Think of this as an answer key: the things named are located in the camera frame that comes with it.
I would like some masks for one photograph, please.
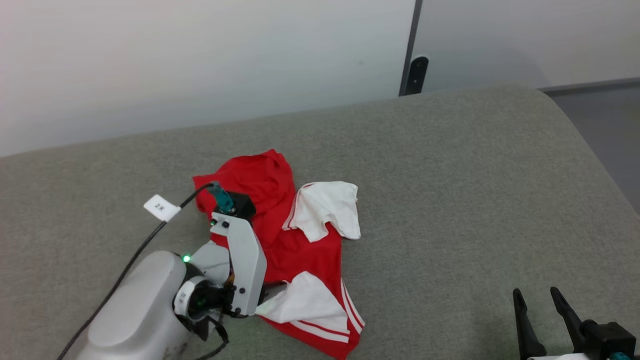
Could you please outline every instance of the gray table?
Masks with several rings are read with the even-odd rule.
[[[298,186],[360,187],[342,266],[367,325],[350,358],[514,359],[515,287],[550,353],[572,348],[550,286],[640,335],[638,216],[546,95],[499,86],[1,158],[0,358],[55,358],[156,225],[149,197],[179,202],[191,176],[270,148]],[[192,205],[147,252],[207,236]],[[325,358],[259,318],[227,326],[220,359]]]

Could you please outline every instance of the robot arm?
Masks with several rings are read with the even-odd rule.
[[[285,282],[264,284],[266,258],[251,227],[251,199],[211,188],[219,204],[211,232],[226,236],[229,249],[208,241],[190,259],[167,251],[147,256],[92,321],[78,360],[177,360],[191,333],[206,341],[216,329],[223,345],[213,356],[228,341],[222,314],[254,315],[286,288]]]
[[[564,319],[564,324],[573,343],[573,353],[563,356],[547,356],[544,345],[538,342],[527,316],[527,304],[519,289],[513,290],[513,307],[518,331],[520,360],[566,359],[566,360],[629,360],[634,358],[636,337],[617,322],[598,324],[593,320],[580,318],[566,301],[560,290],[550,289],[556,310]]]

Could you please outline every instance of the white cloth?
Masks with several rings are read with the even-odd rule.
[[[306,184],[298,190],[282,229],[301,229],[315,242],[329,234],[325,224],[330,222],[341,236],[359,239],[357,194],[358,187],[344,181]]]
[[[285,291],[258,306],[255,313],[276,323],[304,321],[349,334],[342,305],[320,279],[306,271],[293,278]]]

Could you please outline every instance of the white wall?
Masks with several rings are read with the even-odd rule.
[[[413,57],[423,92],[640,77],[638,0],[423,0]]]
[[[4,0],[0,156],[397,96],[414,0]]]

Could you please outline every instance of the white label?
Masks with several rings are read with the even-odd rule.
[[[180,208],[168,202],[160,195],[154,195],[145,203],[145,209],[162,221],[169,221]]]

